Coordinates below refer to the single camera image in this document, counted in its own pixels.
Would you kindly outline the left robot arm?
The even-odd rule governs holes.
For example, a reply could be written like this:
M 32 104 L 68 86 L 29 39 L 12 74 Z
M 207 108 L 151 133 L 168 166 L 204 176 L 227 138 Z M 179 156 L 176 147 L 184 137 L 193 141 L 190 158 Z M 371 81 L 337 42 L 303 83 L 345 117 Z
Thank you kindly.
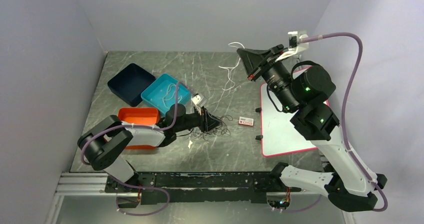
M 183 104 L 174 104 L 157 123 L 139 125 L 124 122 L 110 115 L 83 134 L 77 141 L 84 164 L 95 171 L 104 171 L 118 180 L 126 192 L 140 186 L 139 174 L 121 157 L 128 146 L 166 147 L 177 139 L 182 131 L 198 128 L 202 133 L 211 132 L 222 125 L 220 118 L 204 107 L 187 113 Z

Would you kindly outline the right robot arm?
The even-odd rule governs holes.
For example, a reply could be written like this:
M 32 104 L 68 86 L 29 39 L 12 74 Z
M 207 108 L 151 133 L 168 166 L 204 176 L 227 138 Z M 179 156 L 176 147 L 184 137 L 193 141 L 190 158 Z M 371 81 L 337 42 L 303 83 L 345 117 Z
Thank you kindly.
M 285 187 L 313 191 L 345 212 L 376 211 L 375 191 L 383 190 L 387 178 L 367 169 L 343 140 L 341 122 L 326 103 L 336 89 L 329 73 L 320 64 L 305 60 L 298 63 L 305 70 L 294 76 L 277 59 L 287 52 L 283 45 L 268 50 L 238 48 L 236 52 L 248 79 L 265 80 L 281 103 L 281 111 L 292 114 L 294 129 L 333 167 L 332 172 L 315 172 L 280 162 L 270 172 L 270 186 L 275 191 Z

